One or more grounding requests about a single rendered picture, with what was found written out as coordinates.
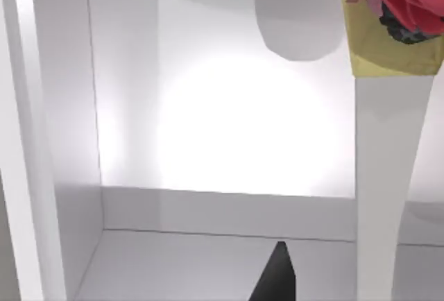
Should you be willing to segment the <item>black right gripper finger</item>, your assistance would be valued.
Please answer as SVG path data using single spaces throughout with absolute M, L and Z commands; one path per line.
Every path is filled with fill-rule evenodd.
M 284 241 L 278 241 L 248 301 L 296 301 L 296 272 Z

